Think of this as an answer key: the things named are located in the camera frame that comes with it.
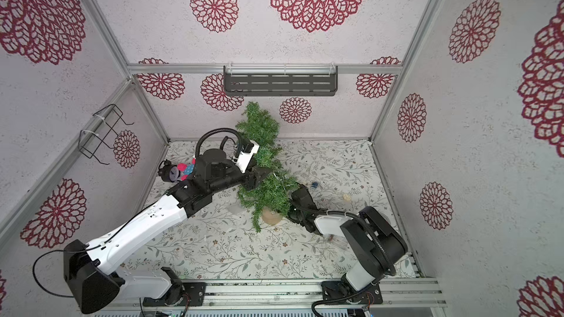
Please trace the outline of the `green christmas tree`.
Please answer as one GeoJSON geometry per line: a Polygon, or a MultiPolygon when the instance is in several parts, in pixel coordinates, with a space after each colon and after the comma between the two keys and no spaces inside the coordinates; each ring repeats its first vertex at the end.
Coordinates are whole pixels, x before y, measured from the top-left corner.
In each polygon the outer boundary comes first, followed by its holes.
{"type": "Polygon", "coordinates": [[[252,211],[252,226],[257,233],[261,232],[259,220],[264,208],[286,217],[290,209],[290,196],[299,186],[296,178],[283,168],[276,158],[270,173],[257,188],[252,190],[239,188],[237,197],[241,205],[252,211]]]}
{"type": "Polygon", "coordinates": [[[249,102],[243,113],[245,120],[236,124],[236,130],[246,138],[259,145],[256,161],[260,167],[268,167],[274,171],[282,169],[278,160],[281,151],[276,145],[279,134],[279,123],[257,102],[249,102]]]}

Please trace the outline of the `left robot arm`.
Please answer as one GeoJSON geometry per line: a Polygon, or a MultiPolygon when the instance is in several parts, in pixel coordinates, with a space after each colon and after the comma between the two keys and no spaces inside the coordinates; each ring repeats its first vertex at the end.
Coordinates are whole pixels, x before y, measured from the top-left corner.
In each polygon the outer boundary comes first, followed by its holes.
{"type": "Polygon", "coordinates": [[[257,188],[272,172],[256,160],[266,145],[230,128],[205,133],[195,146],[193,171],[184,180],[109,233],[88,243],[75,240],[62,249],[68,298],[76,301],[83,314],[96,313],[116,299],[152,299],[160,305],[181,302],[186,289],[171,268],[135,273],[124,270],[122,263],[162,232],[208,206],[214,194],[234,186],[257,188]]]}

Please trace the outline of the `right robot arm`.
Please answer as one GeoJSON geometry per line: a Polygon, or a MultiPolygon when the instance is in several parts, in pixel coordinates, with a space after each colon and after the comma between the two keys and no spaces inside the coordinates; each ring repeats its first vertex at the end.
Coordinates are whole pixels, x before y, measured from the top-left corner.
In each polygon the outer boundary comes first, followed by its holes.
{"type": "Polygon", "coordinates": [[[358,214],[318,208],[304,185],[292,192],[290,203],[288,220],[310,233],[344,239],[357,259],[340,281],[321,283],[323,297],[311,304],[312,313],[320,316],[317,308],[321,305],[364,305],[369,309],[383,304],[380,281],[395,276],[395,265],[408,253],[404,238],[386,217],[371,206],[358,214]]]}

